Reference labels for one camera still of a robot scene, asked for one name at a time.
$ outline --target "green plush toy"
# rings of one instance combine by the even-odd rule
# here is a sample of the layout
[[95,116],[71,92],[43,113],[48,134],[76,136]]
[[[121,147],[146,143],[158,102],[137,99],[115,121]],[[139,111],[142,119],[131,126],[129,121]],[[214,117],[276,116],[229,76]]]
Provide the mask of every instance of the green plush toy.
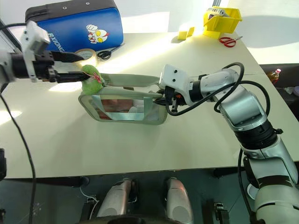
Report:
[[82,67],[83,72],[90,75],[90,78],[82,81],[82,91],[85,95],[96,94],[103,88],[103,78],[99,71],[92,65],[84,65]]

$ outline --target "white cable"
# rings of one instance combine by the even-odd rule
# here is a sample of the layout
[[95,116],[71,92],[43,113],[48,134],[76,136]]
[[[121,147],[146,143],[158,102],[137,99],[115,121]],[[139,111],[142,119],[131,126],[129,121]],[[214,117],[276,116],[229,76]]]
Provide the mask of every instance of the white cable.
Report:
[[87,198],[92,198],[93,200],[95,200],[96,202],[98,202],[98,200],[97,200],[95,197],[93,197],[93,196],[88,196],[88,195],[84,194],[84,192],[82,191],[81,187],[80,187],[80,191],[81,191],[81,193],[82,193],[85,197],[87,197]]
[[95,207],[97,206],[98,203],[99,203],[99,201],[97,201],[96,204],[94,204],[92,212],[90,213],[89,219],[92,218],[92,216],[93,216],[93,210],[95,209]]

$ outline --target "red-handled scissors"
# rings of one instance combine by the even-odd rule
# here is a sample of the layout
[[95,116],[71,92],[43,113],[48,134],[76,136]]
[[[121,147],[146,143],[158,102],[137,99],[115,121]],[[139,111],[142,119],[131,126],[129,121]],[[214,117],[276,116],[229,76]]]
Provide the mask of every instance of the red-handled scissors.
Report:
[[235,46],[236,41],[240,40],[243,36],[239,36],[238,38],[230,38],[230,37],[222,37],[219,39],[220,43],[223,43],[224,46],[226,46],[227,48],[232,48]]

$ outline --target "cartoon sticker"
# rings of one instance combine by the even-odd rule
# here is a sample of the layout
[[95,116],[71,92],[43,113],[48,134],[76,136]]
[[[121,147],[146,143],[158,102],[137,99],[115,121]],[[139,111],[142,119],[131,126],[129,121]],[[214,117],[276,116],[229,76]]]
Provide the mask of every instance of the cartoon sticker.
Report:
[[88,39],[90,43],[103,43],[107,40],[109,33],[103,29],[98,29],[95,25],[86,26],[88,33]]

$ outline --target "plastic bottle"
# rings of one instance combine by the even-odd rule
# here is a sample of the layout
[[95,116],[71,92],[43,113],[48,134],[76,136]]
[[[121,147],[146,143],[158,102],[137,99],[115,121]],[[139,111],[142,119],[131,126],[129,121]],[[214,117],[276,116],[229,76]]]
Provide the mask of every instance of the plastic bottle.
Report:
[[276,83],[279,78],[280,72],[281,72],[281,69],[276,69],[276,71],[271,71],[271,72],[267,73],[267,76],[272,83]]

